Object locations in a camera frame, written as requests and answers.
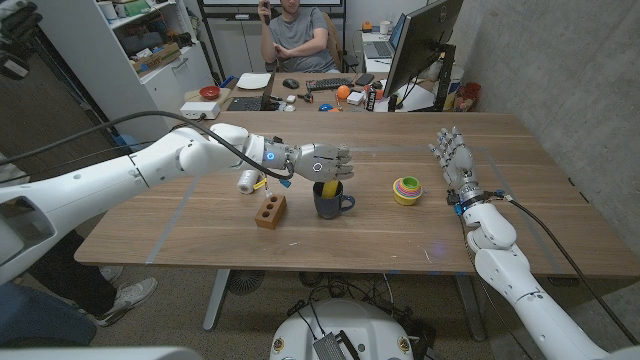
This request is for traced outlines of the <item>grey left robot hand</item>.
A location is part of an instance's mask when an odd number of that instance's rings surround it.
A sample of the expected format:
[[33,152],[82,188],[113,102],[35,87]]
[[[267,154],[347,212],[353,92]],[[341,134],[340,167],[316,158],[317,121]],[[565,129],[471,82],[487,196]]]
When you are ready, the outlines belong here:
[[291,153],[294,172],[314,182],[347,180],[354,176],[346,145],[305,144]]

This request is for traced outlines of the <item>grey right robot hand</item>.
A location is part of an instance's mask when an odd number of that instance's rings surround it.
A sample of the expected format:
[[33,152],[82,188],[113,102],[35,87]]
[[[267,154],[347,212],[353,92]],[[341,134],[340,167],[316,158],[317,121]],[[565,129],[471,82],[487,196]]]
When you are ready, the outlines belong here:
[[459,130],[456,127],[451,130],[441,128],[437,140],[438,145],[430,144],[429,150],[438,160],[445,181],[459,196],[459,200],[464,203],[482,196],[471,150]]

